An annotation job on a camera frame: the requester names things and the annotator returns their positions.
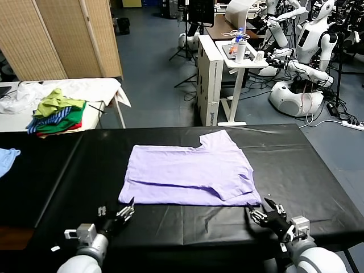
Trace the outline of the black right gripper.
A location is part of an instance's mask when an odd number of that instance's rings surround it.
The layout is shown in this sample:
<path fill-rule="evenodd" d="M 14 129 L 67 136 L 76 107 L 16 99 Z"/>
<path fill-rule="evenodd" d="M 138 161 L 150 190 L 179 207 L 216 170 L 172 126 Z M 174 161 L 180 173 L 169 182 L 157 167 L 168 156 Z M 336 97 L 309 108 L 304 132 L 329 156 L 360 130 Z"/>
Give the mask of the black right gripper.
<path fill-rule="evenodd" d="M 247 203 L 250 218 L 260 227 L 271 229 L 280 242 L 292 242 L 294 226 L 285 219 L 286 211 L 283 205 L 266 197 L 264 200 L 274 211 L 265 214 Z"/>

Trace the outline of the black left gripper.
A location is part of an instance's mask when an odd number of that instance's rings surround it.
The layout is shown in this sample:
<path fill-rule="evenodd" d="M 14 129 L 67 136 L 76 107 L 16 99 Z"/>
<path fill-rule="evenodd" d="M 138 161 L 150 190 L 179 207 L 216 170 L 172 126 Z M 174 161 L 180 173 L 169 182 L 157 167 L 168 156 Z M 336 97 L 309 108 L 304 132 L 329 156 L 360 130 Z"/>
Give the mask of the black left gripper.
<path fill-rule="evenodd" d="M 106 206 L 99 206 L 97 211 L 96 230 L 98 234 L 103 234 L 106 237 L 112 237 L 118 233 L 121 227 L 133 216 L 134 197 L 128 205 L 119 212 L 107 212 Z"/>

